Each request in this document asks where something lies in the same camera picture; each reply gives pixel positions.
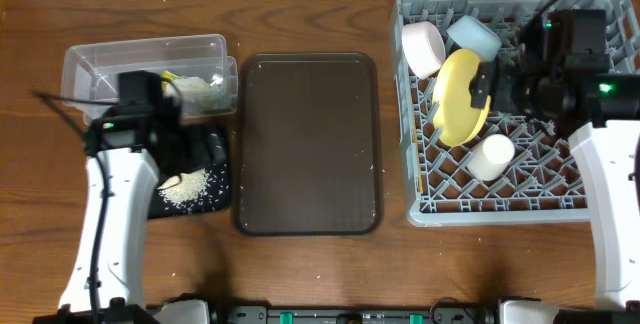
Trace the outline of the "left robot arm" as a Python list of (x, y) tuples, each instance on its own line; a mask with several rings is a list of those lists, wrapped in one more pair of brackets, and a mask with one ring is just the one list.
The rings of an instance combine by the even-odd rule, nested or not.
[(211, 323), (207, 300), (182, 294), (158, 309), (144, 299), (148, 213), (164, 177), (214, 159), (208, 129), (181, 123), (192, 89), (184, 77), (118, 76), (119, 98), (78, 129), (87, 157), (87, 204), (75, 265), (55, 313), (39, 323)]

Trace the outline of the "wooden chopstick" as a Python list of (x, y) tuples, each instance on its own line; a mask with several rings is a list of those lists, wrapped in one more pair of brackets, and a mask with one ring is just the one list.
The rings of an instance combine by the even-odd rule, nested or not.
[(424, 192), (424, 185), (422, 180), (422, 171), (421, 171), (421, 161), (420, 161), (420, 150), (417, 144), (414, 144), (416, 147), (416, 171), (417, 171), (417, 188), (420, 195)]

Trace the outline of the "rice food waste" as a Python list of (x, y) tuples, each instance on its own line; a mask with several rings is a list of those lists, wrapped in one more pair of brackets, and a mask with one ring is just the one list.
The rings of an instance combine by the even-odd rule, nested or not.
[(220, 210), (231, 189), (226, 170), (200, 169), (167, 179), (158, 188), (164, 212), (195, 214)]

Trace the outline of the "dark brown serving tray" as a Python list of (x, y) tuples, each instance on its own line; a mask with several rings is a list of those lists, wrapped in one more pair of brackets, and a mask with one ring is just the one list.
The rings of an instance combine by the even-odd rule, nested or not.
[(242, 85), (238, 229), (252, 237), (375, 230), (383, 200), (372, 59), (256, 54), (243, 65)]

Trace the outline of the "green orange snack wrapper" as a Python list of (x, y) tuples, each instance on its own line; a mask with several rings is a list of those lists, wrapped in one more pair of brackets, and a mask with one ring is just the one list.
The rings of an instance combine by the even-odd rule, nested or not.
[(161, 78), (162, 78), (162, 82), (163, 83), (171, 83), (173, 81), (175, 81), (176, 79), (179, 79), (179, 76), (170, 72), (170, 71), (163, 71), (161, 73)]

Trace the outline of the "light blue bowl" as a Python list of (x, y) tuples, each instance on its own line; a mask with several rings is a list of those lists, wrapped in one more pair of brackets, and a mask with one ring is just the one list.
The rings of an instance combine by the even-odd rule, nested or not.
[(493, 61), (502, 46), (499, 36), (472, 16), (462, 16), (447, 30), (448, 36), (462, 49), (475, 52), (483, 61)]

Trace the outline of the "small white green cup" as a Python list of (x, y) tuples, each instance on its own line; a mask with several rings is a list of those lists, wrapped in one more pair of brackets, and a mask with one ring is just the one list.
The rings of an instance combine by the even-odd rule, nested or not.
[(497, 179), (509, 166), (515, 155), (515, 145), (503, 134), (492, 134), (472, 149), (467, 164), (469, 173), (482, 181)]

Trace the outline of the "pink white bowl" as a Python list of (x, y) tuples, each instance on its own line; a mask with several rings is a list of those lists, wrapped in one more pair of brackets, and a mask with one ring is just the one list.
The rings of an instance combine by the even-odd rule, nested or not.
[(409, 69), (420, 79), (439, 71), (446, 60), (442, 36), (430, 22), (405, 25), (401, 32), (401, 43)]

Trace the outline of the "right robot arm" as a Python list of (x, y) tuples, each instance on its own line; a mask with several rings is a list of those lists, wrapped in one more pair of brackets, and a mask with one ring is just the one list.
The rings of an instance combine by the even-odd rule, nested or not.
[(540, 10), (521, 33), (519, 67), (481, 65), (469, 104), (552, 120), (579, 170), (596, 259), (595, 306), (499, 300), (484, 323), (636, 323), (639, 320), (639, 77), (614, 74), (603, 10)]

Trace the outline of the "grey dishwasher rack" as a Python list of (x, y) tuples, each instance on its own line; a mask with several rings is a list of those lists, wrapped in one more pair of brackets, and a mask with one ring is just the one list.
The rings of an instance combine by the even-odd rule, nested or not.
[[(516, 34), (548, 0), (395, 0), (390, 19), (391, 53), (399, 107), (400, 154), (405, 214), (416, 227), (585, 222), (586, 195), (569, 144), (557, 138), (553, 123), (528, 121), (500, 112), (488, 115), (470, 142), (450, 148), (433, 126), (434, 78), (414, 75), (402, 52), (405, 25), (428, 21), (445, 32), (470, 15), (492, 29), (502, 47), (498, 56), (518, 60)], [(466, 166), (474, 144), (504, 134), (515, 145), (510, 166), (497, 179), (483, 182)], [(416, 147), (424, 192), (417, 188)]]

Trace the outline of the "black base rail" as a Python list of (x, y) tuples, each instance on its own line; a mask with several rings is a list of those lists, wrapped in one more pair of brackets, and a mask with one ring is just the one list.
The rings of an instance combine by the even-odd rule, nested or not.
[(286, 308), (259, 305), (224, 308), (200, 298), (182, 296), (153, 309), (159, 323), (210, 324), (639, 324), (639, 302), (617, 309), (581, 310), (559, 307), (527, 297), (500, 298), (487, 304), (441, 298), (427, 309)]

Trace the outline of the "white napkin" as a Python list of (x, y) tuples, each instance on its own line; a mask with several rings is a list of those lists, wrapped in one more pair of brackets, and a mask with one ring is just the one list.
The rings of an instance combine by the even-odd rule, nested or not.
[(176, 77), (164, 86), (164, 94), (183, 98), (187, 106), (201, 111), (218, 110), (228, 106), (229, 92), (224, 79), (214, 76), (210, 81), (201, 77)]

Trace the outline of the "yellow plate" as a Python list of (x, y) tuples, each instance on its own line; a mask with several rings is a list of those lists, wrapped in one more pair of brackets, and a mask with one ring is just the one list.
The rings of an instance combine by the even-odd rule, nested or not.
[(438, 105), (433, 124), (442, 130), (439, 140), (446, 146), (456, 147), (471, 141), (486, 122), (491, 98), (487, 97), (480, 109), (473, 108), (469, 90), (480, 64), (481, 58), (475, 52), (459, 49), (439, 70), (432, 93), (432, 101)]

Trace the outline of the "black waste tray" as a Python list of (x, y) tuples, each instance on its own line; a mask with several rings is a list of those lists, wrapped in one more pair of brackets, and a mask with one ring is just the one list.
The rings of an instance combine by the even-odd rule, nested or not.
[(194, 143), (190, 172), (162, 176), (155, 189), (148, 219), (195, 215), (226, 209), (231, 204), (230, 156), (225, 130), (217, 125), (187, 127)]

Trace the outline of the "clear plastic bin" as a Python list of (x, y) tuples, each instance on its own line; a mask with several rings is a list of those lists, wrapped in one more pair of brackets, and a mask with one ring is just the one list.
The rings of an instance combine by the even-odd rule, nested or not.
[(101, 117), (119, 99), (118, 75), (148, 71), (161, 76), (170, 71), (179, 77), (214, 76), (224, 79), (230, 94), (223, 109), (201, 111), (184, 106), (182, 118), (227, 115), (237, 110), (238, 71), (219, 34), (162, 37), (73, 46), (64, 58), (61, 95), (68, 106), (83, 113), (86, 124)]

